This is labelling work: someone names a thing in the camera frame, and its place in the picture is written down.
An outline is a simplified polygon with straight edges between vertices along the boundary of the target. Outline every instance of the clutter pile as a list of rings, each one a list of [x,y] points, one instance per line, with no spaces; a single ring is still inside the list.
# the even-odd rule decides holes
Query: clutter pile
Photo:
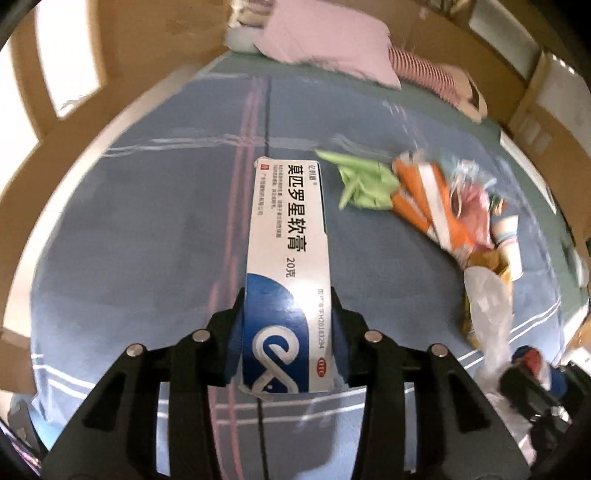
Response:
[[[545,442],[547,432],[559,437],[564,428],[536,423],[543,414],[525,417],[531,406],[521,400],[540,388],[549,395],[549,405],[559,405],[567,386],[563,374],[535,348],[511,353],[513,282],[524,273],[512,200],[473,160],[452,154],[429,159],[424,151],[405,152],[391,168],[330,151],[316,154],[339,168],[345,185],[340,209],[393,210],[457,261],[466,288],[462,333],[484,359],[475,380],[531,465],[542,451],[540,439]]]

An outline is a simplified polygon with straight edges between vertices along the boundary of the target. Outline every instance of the window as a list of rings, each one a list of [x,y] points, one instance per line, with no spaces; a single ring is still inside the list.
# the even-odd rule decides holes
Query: window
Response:
[[[0,195],[37,145],[12,68],[9,41],[0,51]]]
[[[85,0],[43,0],[37,5],[37,42],[47,90],[63,117],[98,87]]]

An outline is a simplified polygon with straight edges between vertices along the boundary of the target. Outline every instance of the plastic bag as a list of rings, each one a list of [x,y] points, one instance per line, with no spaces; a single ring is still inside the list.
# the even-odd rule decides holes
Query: plastic bag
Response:
[[[474,380],[531,464],[535,460],[535,451],[529,443],[531,424],[498,391],[501,375],[511,366],[509,339],[513,311],[509,291],[503,281],[485,267],[468,267],[464,271],[464,284],[473,330],[484,354],[483,365],[476,371]]]

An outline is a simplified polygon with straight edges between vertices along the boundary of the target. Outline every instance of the paper cup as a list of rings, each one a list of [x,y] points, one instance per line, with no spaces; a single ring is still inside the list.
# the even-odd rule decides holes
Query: paper cup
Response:
[[[491,231],[497,245],[500,245],[505,240],[517,237],[518,220],[519,216],[511,215],[493,223]]]
[[[509,265],[511,281],[519,280],[523,275],[523,265],[521,264],[521,251],[517,237],[504,240],[498,248],[501,256]]]

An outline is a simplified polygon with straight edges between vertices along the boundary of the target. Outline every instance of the blue bedsheet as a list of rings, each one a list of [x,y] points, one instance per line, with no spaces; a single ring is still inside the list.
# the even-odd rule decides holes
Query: blue bedsheet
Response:
[[[60,428],[127,345],[171,345],[230,307],[245,275],[254,159],[315,158],[335,136],[391,153],[449,150],[497,177],[516,200],[525,272],[514,285],[511,345],[535,345],[548,359],[559,353],[560,300],[545,240],[501,158],[451,125],[345,87],[214,74],[124,133],[69,201],[31,293],[39,413]],[[459,330],[463,282],[453,259],[390,212],[339,211],[338,171],[323,163],[322,178],[343,305],[401,345],[445,343],[473,373],[482,355]],[[350,476],[365,393],[337,384],[328,395],[264,406],[271,478]],[[224,478],[263,478],[254,399],[235,386],[212,389],[210,399]],[[166,418],[163,392],[164,472]]]

